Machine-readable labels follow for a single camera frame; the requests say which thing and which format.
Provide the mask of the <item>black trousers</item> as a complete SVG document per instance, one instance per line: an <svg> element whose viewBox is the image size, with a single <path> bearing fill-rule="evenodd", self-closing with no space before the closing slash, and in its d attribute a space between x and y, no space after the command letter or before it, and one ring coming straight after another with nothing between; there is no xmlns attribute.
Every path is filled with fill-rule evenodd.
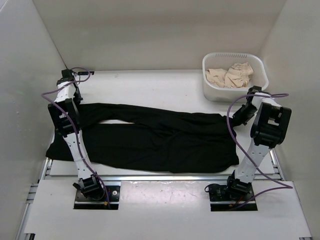
<svg viewBox="0 0 320 240"><path fill-rule="evenodd" d="M219 173L239 164L229 120L143 106L90 103L77 107L89 160L113 168Z"/></svg>

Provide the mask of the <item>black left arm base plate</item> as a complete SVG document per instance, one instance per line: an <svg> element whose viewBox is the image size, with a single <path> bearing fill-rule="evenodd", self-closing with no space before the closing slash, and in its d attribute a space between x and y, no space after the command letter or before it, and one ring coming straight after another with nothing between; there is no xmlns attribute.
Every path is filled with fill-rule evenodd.
<svg viewBox="0 0 320 240"><path fill-rule="evenodd" d="M105 182L109 202L102 194L94 197L84 196L79 189L76 190L73 208L75 210L118 210L121 196L120 182Z"/></svg>

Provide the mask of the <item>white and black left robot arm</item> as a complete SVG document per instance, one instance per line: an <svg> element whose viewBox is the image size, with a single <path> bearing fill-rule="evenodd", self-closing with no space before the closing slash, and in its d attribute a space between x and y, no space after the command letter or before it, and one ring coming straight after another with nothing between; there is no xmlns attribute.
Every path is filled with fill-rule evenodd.
<svg viewBox="0 0 320 240"><path fill-rule="evenodd" d="M92 73L88 71L86 79L76 80L78 74L67 68L61 71L61 75L56 83L57 89L42 93L41 97L49 102L47 107L55 133L62 136L76 165L78 181L73 186L84 197L104 201L108 205L108 190L89 159L78 111L78 105L83 100L79 84L87 81Z"/></svg>

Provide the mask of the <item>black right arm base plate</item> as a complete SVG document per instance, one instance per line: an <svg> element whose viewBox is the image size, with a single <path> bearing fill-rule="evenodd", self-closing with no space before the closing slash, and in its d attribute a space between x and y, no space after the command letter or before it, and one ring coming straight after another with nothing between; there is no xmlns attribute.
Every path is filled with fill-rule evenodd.
<svg viewBox="0 0 320 240"><path fill-rule="evenodd" d="M251 188L247 195L242 196L227 192L226 185L212 183L204 188L209 195L211 212L226 211L257 211L256 200L251 198L255 195Z"/></svg>

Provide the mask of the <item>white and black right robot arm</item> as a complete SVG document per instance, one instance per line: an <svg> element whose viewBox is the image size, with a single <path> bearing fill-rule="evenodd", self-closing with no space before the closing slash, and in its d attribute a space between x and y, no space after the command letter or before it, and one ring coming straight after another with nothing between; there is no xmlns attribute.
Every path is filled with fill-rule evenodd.
<svg viewBox="0 0 320 240"><path fill-rule="evenodd" d="M270 94L262 91L260 86L249 88L246 95L235 101L245 99L246 102L229 118L231 106L226 113L226 124L231 138L244 153L244 158L232 175L227 179L224 193L230 200L248 195L255 178L255 173L262 171L259 166L265 156L285 140L289 127L292 110L278 104L276 98L287 97L288 94ZM248 150L237 142L233 128L246 125L254 118L250 129L251 142Z"/></svg>

